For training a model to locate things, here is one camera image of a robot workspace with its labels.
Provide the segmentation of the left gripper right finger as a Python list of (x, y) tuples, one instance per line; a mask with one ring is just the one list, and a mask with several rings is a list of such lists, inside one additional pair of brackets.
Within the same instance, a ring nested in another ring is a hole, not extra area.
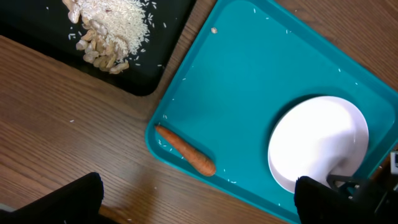
[(356, 221), (342, 205), (344, 197), (310, 177), (302, 176), (295, 183), (294, 203), (302, 223), (376, 223)]

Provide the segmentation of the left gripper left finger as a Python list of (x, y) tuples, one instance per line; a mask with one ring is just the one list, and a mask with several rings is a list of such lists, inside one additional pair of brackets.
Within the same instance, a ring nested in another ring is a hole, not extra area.
[(1, 224), (94, 223), (103, 198), (101, 177), (91, 172), (13, 212), (1, 210)]

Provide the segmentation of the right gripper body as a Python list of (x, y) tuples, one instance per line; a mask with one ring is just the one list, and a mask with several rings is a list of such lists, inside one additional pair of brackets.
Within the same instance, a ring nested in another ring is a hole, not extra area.
[(356, 221), (397, 223), (397, 187), (377, 180), (355, 179), (330, 174), (326, 178), (332, 190), (343, 196), (344, 212)]

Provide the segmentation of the white round plate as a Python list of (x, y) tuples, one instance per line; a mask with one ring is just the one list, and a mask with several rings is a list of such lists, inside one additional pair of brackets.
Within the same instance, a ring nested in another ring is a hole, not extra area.
[(323, 185), (330, 175), (351, 177), (363, 163), (368, 145), (368, 124), (354, 104), (318, 96), (278, 120), (269, 139), (269, 169), (284, 190), (294, 193), (303, 176)]

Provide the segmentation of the orange carrot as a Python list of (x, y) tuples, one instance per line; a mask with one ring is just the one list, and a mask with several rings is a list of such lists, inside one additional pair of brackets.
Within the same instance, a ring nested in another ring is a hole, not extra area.
[(216, 166), (209, 157), (196, 150), (169, 129), (157, 125), (155, 126), (155, 130), (166, 141), (168, 141), (201, 175), (211, 177), (216, 174)]

